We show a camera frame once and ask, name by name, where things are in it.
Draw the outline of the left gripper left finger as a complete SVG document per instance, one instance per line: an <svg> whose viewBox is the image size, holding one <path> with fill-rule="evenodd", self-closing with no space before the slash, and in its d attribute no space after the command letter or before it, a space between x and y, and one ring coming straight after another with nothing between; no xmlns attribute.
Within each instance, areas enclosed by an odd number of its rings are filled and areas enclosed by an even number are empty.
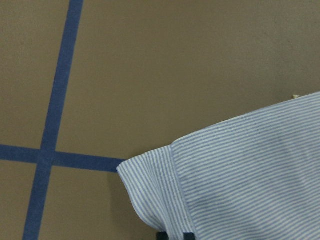
<svg viewBox="0 0 320 240"><path fill-rule="evenodd" d="M168 234L166 232L157 232L156 240L168 240Z"/></svg>

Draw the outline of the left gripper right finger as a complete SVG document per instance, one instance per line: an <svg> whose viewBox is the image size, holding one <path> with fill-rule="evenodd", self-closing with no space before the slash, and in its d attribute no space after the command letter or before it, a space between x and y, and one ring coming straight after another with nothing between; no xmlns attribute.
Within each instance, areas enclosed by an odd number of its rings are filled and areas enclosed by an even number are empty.
<svg viewBox="0 0 320 240"><path fill-rule="evenodd" d="M195 234L193 232L184 232L183 240L195 240Z"/></svg>

